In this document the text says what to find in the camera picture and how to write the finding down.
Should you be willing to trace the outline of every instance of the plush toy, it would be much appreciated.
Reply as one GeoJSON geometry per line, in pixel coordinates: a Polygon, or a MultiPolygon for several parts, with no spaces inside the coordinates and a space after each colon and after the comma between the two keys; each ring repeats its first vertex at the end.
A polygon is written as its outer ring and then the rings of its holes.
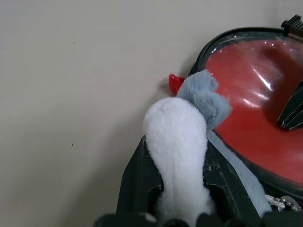
{"type": "Polygon", "coordinates": [[[215,212],[203,186],[207,139],[234,167],[258,214],[271,211],[258,179],[213,132],[231,112],[217,88],[208,71],[198,72],[184,81],[178,97],[156,102],[145,116],[147,147],[164,183],[155,207],[159,226],[177,218],[195,227],[201,213],[215,212]]]}
{"type": "Polygon", "coordinates": [[[209,190],[203,186],[207,148],[204,117],[189,101],[166,98],[150,107],[143,128],[164,183],[155,208],[159,226],[177,218],[195,227],[201,213],[214,212],[209,190]]]}

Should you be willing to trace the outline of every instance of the red plastic piece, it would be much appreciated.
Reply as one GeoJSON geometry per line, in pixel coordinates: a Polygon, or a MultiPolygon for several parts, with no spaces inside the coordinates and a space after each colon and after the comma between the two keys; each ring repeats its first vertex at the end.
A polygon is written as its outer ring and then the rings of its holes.
{"type": "Polygon", "coordinates": [[[177,77],[174,74],[169,75],[169,87],[174,95],[177,95],[185,79],[185,77],[177,77]]]}

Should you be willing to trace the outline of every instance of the gray fur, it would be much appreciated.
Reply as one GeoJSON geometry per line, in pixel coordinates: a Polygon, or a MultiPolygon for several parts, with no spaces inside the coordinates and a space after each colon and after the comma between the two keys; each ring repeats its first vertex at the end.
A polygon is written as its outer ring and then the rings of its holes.
{"type": "Polygon", "coordinates": [[[207,131],[211,131],[221,124],[232,110],[225,98],[208,90],[194,93],[193,104],[204,116],[207,131]]]}
{"type": "Polygon", "coordinates": [[[230,114],[228,101],[215,93],[218,82],[207,70],[188,77],[182,84],[178,97],[195,105],[206,120],[207,130],[213,130],[230,114]]]}

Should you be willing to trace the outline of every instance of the red surface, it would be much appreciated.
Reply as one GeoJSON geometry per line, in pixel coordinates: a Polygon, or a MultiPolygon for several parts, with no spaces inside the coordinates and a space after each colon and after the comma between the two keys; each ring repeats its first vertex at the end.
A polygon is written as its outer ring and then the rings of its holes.
{"type": "Polygon", "coordinates": [[[185,79],[186,78],[184,78],[184,77],[177,77],[174,74],[169,75],[169,87],[174,95],[177,95],[177,93],[185,79]]]}
{"type": "Polygon", "coordinates": [[[303,184],[303,129],[283,131],[277,119],[303,79],[302,45],[249,41],[215,52],[206,68],[219,82],[217,92],[232,105],[217,128],[234,150],[260,167],[303,184]]]}

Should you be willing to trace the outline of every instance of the white wall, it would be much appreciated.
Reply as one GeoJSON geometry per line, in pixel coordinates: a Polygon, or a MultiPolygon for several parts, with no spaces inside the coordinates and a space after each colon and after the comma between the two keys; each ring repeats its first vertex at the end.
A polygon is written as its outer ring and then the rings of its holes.
{"type": "Polygon", "coordinates": [[[1,0],[0,227],[114,212],[165,78],[216,35],[295,13],[302,0],[1,0]]]}

